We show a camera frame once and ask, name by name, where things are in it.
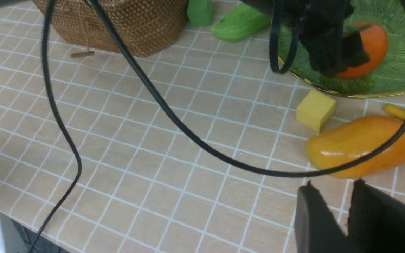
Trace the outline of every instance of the orange mango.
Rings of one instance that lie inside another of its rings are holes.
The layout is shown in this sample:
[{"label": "orange mango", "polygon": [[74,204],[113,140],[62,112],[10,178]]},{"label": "orange mango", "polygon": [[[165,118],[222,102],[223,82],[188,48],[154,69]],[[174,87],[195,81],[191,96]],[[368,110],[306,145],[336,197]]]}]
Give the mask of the orange mango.
[{"label": "orange mango", "polygon": [[[333,168],[356,160],[387,141],[402,121],[386,116],[366,116],[340,128],[310,138],[306,155],[318,170]],[[405,164],[405,133],[392,146],[376,157],[331,176],[355,179]]]}]

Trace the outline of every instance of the yellow foam cube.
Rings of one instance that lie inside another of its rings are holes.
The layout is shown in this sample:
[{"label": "yellow foam cube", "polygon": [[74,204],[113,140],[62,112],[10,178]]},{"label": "yellow foam cube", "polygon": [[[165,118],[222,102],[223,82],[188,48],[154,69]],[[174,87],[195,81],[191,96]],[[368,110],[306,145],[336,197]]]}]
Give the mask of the yellow foam cube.
[{"label": "yellow foam cube", "polygon": [[318,91],[310,91],[296,108],[296,120],[320,133],[335,112],[336,101]]}]

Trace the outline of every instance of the toy cucumber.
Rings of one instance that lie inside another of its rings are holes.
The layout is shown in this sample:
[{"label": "toy cucumber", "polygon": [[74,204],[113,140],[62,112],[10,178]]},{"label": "toy cucumber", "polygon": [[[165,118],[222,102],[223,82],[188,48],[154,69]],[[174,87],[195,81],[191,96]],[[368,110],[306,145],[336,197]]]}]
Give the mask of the toy cucumber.
[{"label": "toy cucumber", "polygon": [[270,19],[241,3],[235,7],[219,24],[212,27],[210,32],[220,40],[238,42],[249,38],[270,25]]}]

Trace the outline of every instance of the woven basket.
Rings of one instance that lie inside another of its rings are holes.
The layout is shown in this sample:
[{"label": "woven basket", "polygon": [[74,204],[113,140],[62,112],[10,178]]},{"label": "woven basket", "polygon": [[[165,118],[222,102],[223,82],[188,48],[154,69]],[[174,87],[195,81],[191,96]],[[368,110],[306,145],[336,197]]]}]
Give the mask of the woven basket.
[{"label": "woven basket", "polygon": [[[49,0],[34,0],[45,14]],[[150,56],[173,44],[187,17],[188,0],[100,0],[134,56]],[[71,44],[119,52],[100,17],[83,0],[59,0],[52,25]]]}]

